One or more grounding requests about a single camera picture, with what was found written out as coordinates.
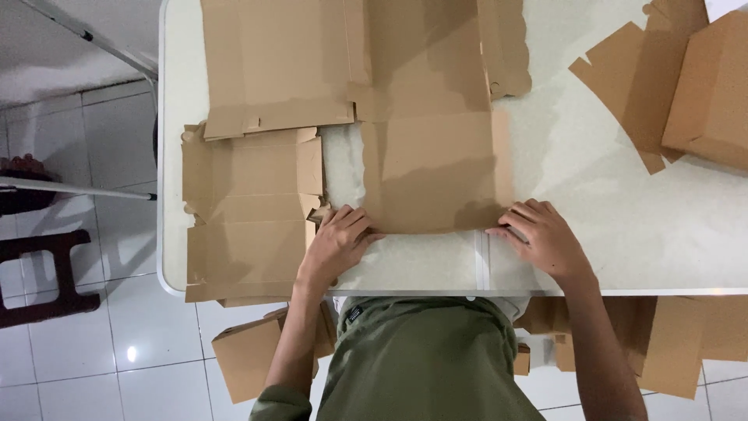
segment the white tile floor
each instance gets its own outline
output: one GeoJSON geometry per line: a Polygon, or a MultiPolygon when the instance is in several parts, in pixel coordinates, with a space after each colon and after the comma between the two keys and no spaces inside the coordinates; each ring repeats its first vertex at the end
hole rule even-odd
{"type": "MultiPolygon", "coordinates": [[[[69,183],[155,192],[152,124],[143,83],[72,95],[0,111],[0,156],[32,152],[69,183]]],[[[231,404],[210,340],[278,305],[223,309],[167,294],[155,275],[152,202],[63,196],[0,218],[0,239],[76,228],[91,234],[73,249],[78,288],[102,305],[0,330],[0,420],[246,420],[253,402],[231,404]]],[[[6,305],[53,299],[53,273],[44,253],[0,265],[6,305]]],[[[582,420],[574,373],[540,366],[550,350],[542,338],[530,346],[533,368],[516,378],[520,387],[548,420],[582,420]]],[[[328,364],[320,362],[313,402],[328,364]]],[[[650,419],[746,419],[748,363],[705,361],[699,384],[693,401],[647,394],[650,419]]]]}

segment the olive green shirt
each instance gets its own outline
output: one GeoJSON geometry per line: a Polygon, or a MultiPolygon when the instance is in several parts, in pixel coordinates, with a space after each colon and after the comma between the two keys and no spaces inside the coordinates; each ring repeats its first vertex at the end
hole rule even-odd
{"type": "MultiPolygon", "coordinates": [[[[512,325],[488,300],[351,297],[317,419],[543,420],[514,382],[516,354],[512,325]]],[[[249,419],[311,412],[300,392],[270,386],[249,419]]]]}

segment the white table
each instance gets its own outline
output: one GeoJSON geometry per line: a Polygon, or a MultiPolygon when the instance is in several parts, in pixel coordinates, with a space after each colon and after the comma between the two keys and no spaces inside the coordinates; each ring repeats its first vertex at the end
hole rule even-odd
{"type": "MultiPolygon", "coordinates": [[[[643,0],[525,0],[533,90],[501,100],[512,116],[518,199],[550,200],[580,239],[605,294],[748,293],[748,178],[685,157],[650,176],[627,135],[567,67],[633,20],[643,0]]],[[[199,0],[164,0],[159,52],[158,270],[186,287],[180,134],[208,115],[199,0]]],[[[323,132],[333,205],[357,204],[361,141],[353,126],[323,132]]],[[[558,294],[506,244],[463,232],[389,236],[332,294],[558,294]]]]}

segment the shirt label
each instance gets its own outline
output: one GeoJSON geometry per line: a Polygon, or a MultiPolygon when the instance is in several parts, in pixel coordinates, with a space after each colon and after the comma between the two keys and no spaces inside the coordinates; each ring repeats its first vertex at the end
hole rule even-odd
{"type": "Polygon", "coordinates": [[[348,312],[348,321],[353,323],[356,318],[358,318],[361,313],[364,312],[360,306],[353,307],[351,311],[348,312]]]}

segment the dark wooden stool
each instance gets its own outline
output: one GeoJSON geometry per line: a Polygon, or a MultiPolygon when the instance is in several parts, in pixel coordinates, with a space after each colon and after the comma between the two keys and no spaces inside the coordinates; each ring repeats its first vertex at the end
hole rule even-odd
{"type": "Polygon", "coordinates": [[[5,304],[0,301],[0,328],[34,323],[76,313],[92,312],[98,309],[101,305],[98,294],[80,295],[76,292],[73,266],[70,264],[70,249],[79,244],[90,242],[91,237],[83,229],[64,234],[0,240],[0,263],[20,258],[23,253],[49,250],[55,259],[55,275],[57,276],[59,290],[57,299],[51,303],[7,309],[5,304]]]}

